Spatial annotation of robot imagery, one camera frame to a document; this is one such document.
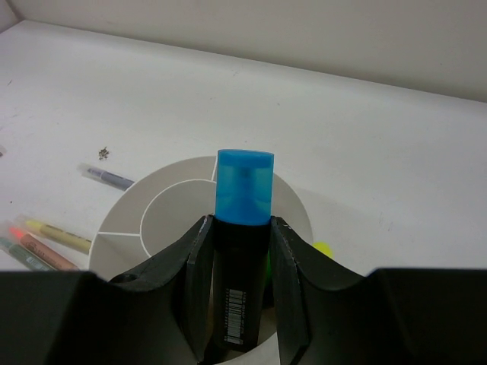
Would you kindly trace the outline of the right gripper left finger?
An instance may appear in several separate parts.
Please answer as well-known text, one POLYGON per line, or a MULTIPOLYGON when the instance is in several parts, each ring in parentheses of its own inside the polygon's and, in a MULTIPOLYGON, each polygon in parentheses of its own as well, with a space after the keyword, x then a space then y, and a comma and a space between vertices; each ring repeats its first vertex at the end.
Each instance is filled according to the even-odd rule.
POLYGON ((1 274, 3 364, 197 364, 213 219, 109 281, 90 271, 1 274))

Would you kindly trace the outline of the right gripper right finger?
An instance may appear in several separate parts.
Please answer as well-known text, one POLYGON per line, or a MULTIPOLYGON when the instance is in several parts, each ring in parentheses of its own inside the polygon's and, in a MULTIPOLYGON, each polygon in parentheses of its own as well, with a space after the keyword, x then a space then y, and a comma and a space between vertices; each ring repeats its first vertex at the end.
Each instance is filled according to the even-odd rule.
POLYGON ((283 364, 484 364, 482 269, 379 268, 362 276, 271 220, 283 364))

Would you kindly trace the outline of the green grey marker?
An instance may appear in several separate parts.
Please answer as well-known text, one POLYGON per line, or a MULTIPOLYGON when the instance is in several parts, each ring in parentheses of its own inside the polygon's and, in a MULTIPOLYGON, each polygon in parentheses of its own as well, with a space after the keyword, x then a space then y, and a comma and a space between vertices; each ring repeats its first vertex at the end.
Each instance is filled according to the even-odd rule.
POLYGON ((32 252, 19 244, 12 243, 8 239, 1 238, 1 249, 31 271, 54 271, 53 267, 35 256, 32 252))

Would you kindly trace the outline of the yellow cap black highlighter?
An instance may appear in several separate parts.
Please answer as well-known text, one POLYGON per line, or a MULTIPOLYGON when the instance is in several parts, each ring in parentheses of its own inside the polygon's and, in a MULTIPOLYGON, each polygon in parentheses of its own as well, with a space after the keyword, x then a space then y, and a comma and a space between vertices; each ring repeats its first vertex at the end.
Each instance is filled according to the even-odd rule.
POLYGON ((320 251, 321 253, 323 253, 325 256, 331 258, 331 259, 334 259, 334 254, 333 254, 333 250, 331 249, 331 247, 325 243, 325 242, 315 242, 312 244, 312 247, 315 248, 316 250, 320 251))

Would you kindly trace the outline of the orange tip brown marker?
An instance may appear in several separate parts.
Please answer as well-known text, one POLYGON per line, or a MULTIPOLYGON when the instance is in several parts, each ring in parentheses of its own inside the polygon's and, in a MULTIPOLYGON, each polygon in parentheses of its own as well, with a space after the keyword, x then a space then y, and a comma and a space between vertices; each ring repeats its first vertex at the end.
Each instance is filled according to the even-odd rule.
POLYGON ((31 234, 14 226, 8 227, 8 232, 12 238, 15 238, 25 249, 33 253, 39 259, 42 259, 46 264, 57 270, 78 270, 79 267, 70 262, 62 255, 55 252, 31 234))

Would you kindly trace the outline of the green cap black highlighter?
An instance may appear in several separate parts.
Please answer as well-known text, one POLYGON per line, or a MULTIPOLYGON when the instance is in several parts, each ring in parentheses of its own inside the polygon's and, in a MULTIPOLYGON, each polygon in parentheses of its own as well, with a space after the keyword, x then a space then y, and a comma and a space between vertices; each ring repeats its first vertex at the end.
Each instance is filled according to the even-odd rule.
POLYGON ((274 307, 274 296, 272 286, 272 266, 270 255, 267 255, 266 282, 263 294, 263 309, 274 307))

